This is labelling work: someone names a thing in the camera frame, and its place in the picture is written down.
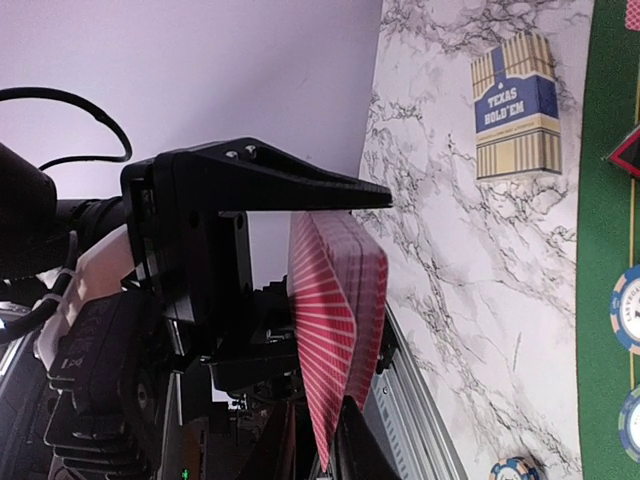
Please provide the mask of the red card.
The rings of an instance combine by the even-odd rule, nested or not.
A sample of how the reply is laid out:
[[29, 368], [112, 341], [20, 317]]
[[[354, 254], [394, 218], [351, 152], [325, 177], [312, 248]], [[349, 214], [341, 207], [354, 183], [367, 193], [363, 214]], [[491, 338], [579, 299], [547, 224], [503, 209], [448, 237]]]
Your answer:
[[624, 26], [630, 31], [640, 31], [640, 0], [626, 1]]

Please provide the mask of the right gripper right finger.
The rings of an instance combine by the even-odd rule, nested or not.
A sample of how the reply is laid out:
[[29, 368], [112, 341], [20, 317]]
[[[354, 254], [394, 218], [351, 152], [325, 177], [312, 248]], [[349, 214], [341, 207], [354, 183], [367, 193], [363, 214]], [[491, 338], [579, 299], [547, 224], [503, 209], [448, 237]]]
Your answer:
[[399, 476], [384, 457], [365, 418], [351, 396], [340, 410], [333, 446], [335, 479], [398, 480]]

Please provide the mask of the black triangular dealer button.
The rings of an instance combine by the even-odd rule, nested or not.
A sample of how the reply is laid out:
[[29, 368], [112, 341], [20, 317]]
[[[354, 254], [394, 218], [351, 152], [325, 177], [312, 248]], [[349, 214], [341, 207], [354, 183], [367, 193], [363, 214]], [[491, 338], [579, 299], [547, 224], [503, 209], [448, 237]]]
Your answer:
[[615, 147], [610, 161], [625, 170], [632, 177], [640, 178], [640, 124]]

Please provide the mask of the red playing card deck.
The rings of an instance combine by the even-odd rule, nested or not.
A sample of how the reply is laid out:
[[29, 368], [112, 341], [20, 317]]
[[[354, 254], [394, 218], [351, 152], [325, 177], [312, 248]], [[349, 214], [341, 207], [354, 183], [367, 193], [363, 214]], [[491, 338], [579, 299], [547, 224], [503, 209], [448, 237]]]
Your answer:
[[345, 398], [365, 405], [383, 335], [388, 260], [346, 211], [291, 216], [287, 294], [320, 464]]

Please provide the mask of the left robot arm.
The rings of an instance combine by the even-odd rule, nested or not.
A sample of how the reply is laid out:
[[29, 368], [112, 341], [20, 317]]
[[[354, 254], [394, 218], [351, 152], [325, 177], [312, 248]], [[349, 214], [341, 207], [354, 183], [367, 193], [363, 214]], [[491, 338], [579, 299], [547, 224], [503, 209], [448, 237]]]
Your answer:
[[391, 479], [363, 415], [385, 326], [388, 261], [354, 212], [390, 191], [252, 138], [133, 163], [122, 193], [61, 200], [1, 152], [1, 296], [25, 314], [58, 398], [44, 435], [65, 473], [203, 477], [207, 417], [256, 445], [242, 479], [292, 479], [312, 435], [338, 479]]

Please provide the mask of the white chips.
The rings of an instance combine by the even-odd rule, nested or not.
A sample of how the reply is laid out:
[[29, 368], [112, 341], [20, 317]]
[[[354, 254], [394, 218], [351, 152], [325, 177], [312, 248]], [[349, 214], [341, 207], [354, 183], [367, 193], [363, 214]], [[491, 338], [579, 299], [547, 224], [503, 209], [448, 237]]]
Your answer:
[[614, 285], [609, 314], [619, 343], [630, 353], [639, 354], [639, 265], [627, 269]]

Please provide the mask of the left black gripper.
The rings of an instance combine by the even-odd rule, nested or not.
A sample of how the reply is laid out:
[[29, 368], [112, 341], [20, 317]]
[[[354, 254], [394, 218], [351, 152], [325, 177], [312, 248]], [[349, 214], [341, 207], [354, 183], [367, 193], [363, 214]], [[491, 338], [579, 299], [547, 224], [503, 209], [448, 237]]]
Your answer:
[[136, 277], [161, 303], [173, 367], [207, 363], [217, 390], [299, 368], [286, 281], [253, 287], [248, 212], [392, 205], [387, 187], [250, 137], [136, 162], [121, 186]]

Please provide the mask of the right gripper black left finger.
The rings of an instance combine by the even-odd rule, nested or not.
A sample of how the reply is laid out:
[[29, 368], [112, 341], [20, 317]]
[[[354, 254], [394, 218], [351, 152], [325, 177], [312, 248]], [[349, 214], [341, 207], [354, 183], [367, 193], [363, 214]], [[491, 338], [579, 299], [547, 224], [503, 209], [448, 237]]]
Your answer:
[[291, 480], [295, 478], [295, 409], [290, 401], [278, 402], [239, 480]]

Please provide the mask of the teal chips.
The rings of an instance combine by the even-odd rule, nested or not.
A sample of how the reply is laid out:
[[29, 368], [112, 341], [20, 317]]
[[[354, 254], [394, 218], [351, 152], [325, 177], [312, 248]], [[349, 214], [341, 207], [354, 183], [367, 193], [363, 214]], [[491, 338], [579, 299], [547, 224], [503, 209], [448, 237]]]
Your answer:
[[626, 397], [618, 418], [618, 433], [625, 453], [636, 463], [640, 462], [640, 388], [636, 387]]

